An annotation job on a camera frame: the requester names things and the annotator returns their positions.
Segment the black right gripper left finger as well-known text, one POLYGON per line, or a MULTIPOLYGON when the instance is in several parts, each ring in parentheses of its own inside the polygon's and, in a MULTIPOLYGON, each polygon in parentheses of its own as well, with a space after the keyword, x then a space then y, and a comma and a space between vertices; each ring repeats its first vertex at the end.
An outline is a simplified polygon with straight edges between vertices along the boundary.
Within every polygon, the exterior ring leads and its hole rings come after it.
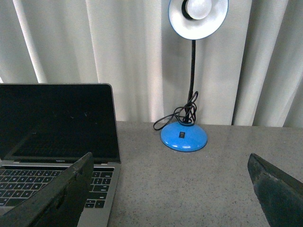
POLYGON ((75 227, 88 197, 93 155, 87 153, 47 186, 0 217, 2 227, 75 227))

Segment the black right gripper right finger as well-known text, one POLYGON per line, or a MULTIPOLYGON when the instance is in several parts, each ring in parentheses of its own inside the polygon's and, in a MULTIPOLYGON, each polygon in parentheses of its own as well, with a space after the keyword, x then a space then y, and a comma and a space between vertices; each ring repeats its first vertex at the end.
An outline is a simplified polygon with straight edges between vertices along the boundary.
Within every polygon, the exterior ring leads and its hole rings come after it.
POLYGON ((303 183, 254 153, 250 154, 247 167, 269 225, 301 227, 303 183))

